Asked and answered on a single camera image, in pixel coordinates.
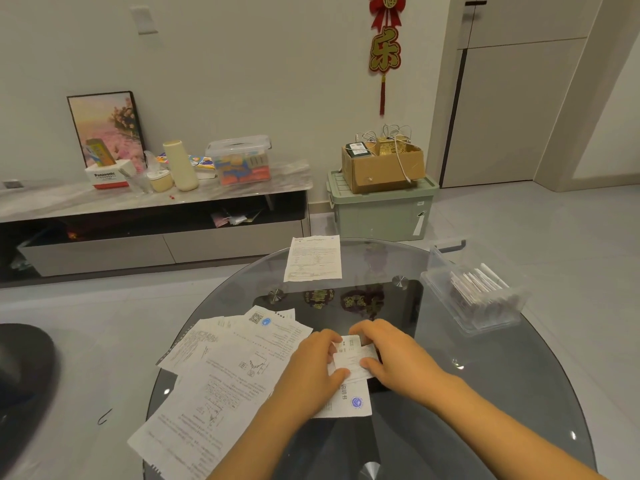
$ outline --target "green storage bin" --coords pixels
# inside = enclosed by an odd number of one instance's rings
[[[410,189],[354,194],[343,174],[329,172],[329,202],[341,237],[414,241],[424,237],[439,186],[429,177]]]

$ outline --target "person's left hand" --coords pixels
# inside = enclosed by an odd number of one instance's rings
[[[335,353],[333,344],[341,341],[342,337],[333,330],[313,332],[293,352],[273,389],[268,402],[283,418],[292,421],[294,428],[315,416],[349,376],[348,369],[338,369],[331,376],[326,370]]]

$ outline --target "flower painting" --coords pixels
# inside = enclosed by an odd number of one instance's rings
[[[102,140],[114,161],[131,160],[138,171],[144,170],[144,142],[132,92],[70,96],[67,99],[85,166],[95,163],[87,141]]]

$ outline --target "transparent plastic container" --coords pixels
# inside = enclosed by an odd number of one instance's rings
[[[268,136],[212,141],[205,156],[213,165],[222,185],[261,182],[271,178],[267,150],[271,147]]]
[[[474,239],[464,239],[462,249],[429,250],[427,271],[421,278],[469,335],[513,325],[529,297],[526,277],[507,258]]]

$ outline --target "light switch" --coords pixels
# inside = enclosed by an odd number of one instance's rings
[[[133,15],[133,21],[136,23],[138,29],[138,35],[156,34],[156,24],[154,19],[151,18],[151,12],[147,5],[136,5],[129,7],[131,14]]]

